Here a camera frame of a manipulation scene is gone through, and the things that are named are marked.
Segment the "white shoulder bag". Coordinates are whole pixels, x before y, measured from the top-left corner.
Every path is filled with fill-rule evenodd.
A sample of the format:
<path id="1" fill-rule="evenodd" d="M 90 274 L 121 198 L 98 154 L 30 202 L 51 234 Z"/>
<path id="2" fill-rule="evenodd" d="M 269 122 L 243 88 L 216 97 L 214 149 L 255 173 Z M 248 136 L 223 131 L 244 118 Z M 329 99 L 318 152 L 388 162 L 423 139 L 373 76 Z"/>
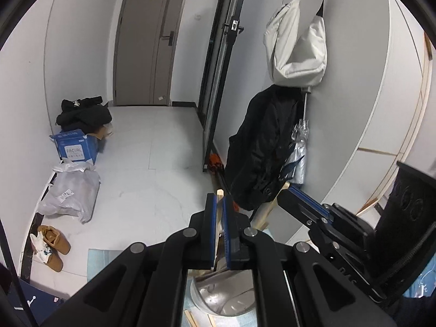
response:
<path id="1" fill-rule="evenodd" d="M 299 32 L 301 0 L 282 5 L 267 23 L 263 37 L 268 73 L 278 86 L 310 88 L 319 85 L 327 69 L 324 3 L 308 27 Z"/>

